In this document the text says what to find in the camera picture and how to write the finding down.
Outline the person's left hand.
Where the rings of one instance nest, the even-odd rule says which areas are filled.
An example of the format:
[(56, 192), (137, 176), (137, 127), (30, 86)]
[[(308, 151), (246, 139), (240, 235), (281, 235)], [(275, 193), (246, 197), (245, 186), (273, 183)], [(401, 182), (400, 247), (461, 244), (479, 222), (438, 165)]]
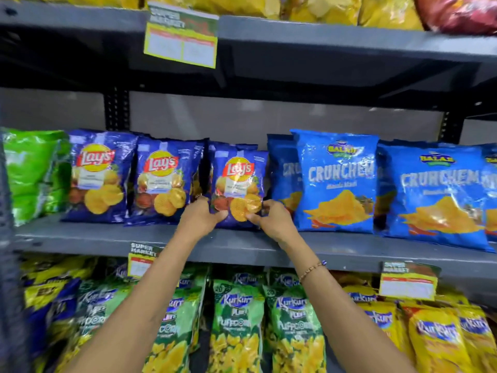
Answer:
[(184, 209), (174, 239), (194, 246), (215, 228), (209, 225), (209, 213), (211, 212), (207, 197), (199, 196)]

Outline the person's right hand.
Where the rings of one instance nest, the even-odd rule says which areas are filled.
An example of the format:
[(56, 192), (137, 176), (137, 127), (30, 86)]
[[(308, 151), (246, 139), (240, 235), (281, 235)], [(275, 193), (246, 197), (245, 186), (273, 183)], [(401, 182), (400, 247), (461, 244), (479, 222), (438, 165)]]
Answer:
[(276, 200), (265, 200), (262, 208), (266, 211), (264, 216), (269, 219), (269, 227), (263, 230), (264, 233), (276, 241), (280, 248), (287, 250), (300, 237), (289, 211)]

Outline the dark blue chip packet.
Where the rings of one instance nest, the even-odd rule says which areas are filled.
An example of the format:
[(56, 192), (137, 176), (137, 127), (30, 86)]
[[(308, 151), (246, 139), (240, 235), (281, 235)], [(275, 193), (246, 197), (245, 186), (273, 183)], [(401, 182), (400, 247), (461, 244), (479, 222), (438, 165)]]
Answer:
[(209, 209), (227, 211), (217, 229), (254, 229), (247, 214), (260, 214), (265, 196), (264, 179), (269, 153), (253, 144), (210, 141)]
[(204, 146), (204, 140), (139, 137), (126, 226), (178, 224), (191, 201), (193, 176)]
[(127, 186), (138, 144), (131, 132), (72, 130), (70, 190), (61, 221), (124, 223)]

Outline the person's right forearm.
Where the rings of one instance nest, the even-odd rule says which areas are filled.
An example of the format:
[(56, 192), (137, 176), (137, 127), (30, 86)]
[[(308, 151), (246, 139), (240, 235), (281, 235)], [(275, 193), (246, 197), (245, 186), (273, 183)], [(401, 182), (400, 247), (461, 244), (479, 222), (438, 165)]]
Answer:
[(417, 373), (407, 356), (345, 293), (301, 236), (284, 251), (346, 373)]

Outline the person's left forearm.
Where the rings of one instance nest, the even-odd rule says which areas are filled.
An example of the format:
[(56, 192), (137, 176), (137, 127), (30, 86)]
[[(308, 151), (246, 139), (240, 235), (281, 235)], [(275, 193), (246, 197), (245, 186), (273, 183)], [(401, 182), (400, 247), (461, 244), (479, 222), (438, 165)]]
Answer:
[(177, 231), (64, 373), (140, 373), (187, 258), (201, 234)]

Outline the grey metal shelf board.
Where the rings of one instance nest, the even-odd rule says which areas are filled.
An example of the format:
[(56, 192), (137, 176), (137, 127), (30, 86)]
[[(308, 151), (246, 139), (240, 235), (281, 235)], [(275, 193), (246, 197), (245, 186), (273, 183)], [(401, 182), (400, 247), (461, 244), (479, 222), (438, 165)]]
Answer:
[[(164, 246), (174, 225), (124, 226), (61, 222), (59, 215), (16, 228), (14, 249), (126, 257), (131, 243)], [(441, 268), (441, 283), (454, 285), (475, 301), (497, 306), (497, 254), (433, 245), (374, 234), (303, 232), (301, 236), (327, 267), (379, 273), (382, 262), (412, 261)], [(290, 267), (287, 255), (262, 231), (215, 229), (189, 257), (192, 262)]]
[(222, 16), (215, 69), (145, 55), (146, 11), (0, 0), (6, 87), (448, 111), (497, 121), (497, 37)]

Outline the light blue chip packet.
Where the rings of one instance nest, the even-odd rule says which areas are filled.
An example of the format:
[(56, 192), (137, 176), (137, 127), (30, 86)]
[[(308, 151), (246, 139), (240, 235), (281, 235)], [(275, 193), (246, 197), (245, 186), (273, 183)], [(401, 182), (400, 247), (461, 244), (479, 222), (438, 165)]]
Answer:
[(384, 236), (495, 253), (485, 230), (481, 146), (383, 142), (378, 154)]
[(270, 190), (269, 197), (281, 202), (294, 216), (303, 185), (300, 159), (292, 135), (268, 134)]
[(481, 145), (484, 167), (481, 182), (486, 192), (485, 232), (489, 242), (497, 244), (497, 143)]
[(379, 136), (292, 129), (302, 195), (299, 231), (374, 233)]

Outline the yellow green shelf price tag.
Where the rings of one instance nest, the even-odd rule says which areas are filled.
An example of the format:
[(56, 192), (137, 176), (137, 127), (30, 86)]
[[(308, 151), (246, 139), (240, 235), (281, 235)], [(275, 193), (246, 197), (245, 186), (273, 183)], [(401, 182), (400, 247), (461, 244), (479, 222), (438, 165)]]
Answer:
[(413, 261), (383, 262), (379, 294), (402, 300), (434, 301), (441, 268)]
[(135, 281), (140, 280), (164, 247), (165, 245), (131, 242), (128, 253), (127, 277)]
[(147, 7), (145, 55), (216, 68), (220, 16), (158, 1), (147, 2)]

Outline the row of green puffcorn packets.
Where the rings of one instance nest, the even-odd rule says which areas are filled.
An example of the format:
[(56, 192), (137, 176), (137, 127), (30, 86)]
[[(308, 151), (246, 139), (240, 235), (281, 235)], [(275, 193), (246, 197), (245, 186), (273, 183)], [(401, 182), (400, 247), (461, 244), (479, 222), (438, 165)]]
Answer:
[[(207, 373), (263, 373), (265, 306), (269, 306), (274, 332), (269, 346), (272, 373), (326, 373), (326, 345), (320, 321), (300, 285), (295, 270), (269, 269), (277, 274), (266, 282), (264, 271), (228, 267), (228, 279), (212, 281), (214, 314), (209, 341)], [(206, 279), (201, 285), (187, 287), (179, 278), (140, 373), (191, 373), (190, 353), (195, 351), (197, 318), (202, 313)], [(127, 288), (121, 300), (111, 305), (107, 314), (96, 315), (105, 306), (94, 303), (96, 311), (84, 321), (84, 341), (77, 342), (80, 352), (97, 329), (130, 294)], [(76, 357), (70, 353), (63, 360), (64, 370)]]

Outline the black slotted shelf upright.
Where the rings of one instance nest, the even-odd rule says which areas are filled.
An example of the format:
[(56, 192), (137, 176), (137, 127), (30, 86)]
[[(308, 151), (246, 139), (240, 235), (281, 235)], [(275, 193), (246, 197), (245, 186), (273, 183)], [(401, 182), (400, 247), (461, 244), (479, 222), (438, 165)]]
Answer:
[(104, 118), (106, 131), (130, 131), (130, 97), (129, 91), (113, 85), (105, 90)]
[(439, 143), (459, 144), (463, 131), (465, 115), (462, 111), (444, 112), (437, 141)]

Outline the bright green chip packet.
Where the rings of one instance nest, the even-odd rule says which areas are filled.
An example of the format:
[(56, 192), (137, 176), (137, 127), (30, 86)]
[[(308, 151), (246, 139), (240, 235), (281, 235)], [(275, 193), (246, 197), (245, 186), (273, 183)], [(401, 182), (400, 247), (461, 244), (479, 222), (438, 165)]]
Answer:
[(55, 145), (55, 152), (47, 176), (47, 194), (43, 205), (42, 215), (63, 212), (68, 205), (71, 187), (71, 144), (64, 137)]
[(42, 216), (47, 176), (63, 130), (23, 131), (2, 128), (3, 150), (15, 226)]

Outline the pile of blue-yellow snack bags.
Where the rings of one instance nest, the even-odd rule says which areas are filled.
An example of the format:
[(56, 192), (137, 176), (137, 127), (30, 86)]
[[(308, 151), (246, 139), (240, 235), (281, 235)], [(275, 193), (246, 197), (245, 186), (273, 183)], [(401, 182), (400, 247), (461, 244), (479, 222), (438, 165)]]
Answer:
[(44, 373), (54, 344), (68, 338), (81, 285), (98, 258), (84, 255), (25, 253), (21, 280), (27, 312), (29, 355), (34, 373)]

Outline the row of orange-yellow snack bags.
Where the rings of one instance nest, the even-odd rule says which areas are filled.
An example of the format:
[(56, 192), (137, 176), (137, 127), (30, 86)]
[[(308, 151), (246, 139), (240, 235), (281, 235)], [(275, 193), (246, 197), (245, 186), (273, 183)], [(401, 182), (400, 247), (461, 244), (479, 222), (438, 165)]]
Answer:
[(461, 291), (438, 284), (434, 301), (379, 294), (380, 276), (331, 271), (418, 373), (497, 373), (497, 319)]

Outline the row of yellow chip packets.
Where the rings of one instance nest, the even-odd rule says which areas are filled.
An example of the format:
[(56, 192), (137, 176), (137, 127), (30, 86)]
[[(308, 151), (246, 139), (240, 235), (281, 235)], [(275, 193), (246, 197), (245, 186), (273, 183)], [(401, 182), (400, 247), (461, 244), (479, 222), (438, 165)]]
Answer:
[(299, 23), (344, 24), (423, 31), (414, 0), (32, 0), (76, 6), (148, 9), (151, 2), (219, 16), (233, 15)]

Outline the red snack packet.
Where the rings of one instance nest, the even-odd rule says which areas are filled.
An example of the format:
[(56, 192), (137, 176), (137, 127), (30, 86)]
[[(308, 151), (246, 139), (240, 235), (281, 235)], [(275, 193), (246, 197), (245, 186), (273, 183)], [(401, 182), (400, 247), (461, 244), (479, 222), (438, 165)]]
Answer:
[(414, 0), (422, 23), (434, 32), (497, 36), (497, 0)]

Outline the grey rack side frame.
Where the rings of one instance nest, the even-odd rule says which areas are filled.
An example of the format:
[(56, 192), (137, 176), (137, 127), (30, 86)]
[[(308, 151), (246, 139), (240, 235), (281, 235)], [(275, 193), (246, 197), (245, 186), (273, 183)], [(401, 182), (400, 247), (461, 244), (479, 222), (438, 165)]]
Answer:
[(14, 240), (8, 176), (0, 138), (0, 373), (32, 373), (29, 326)]

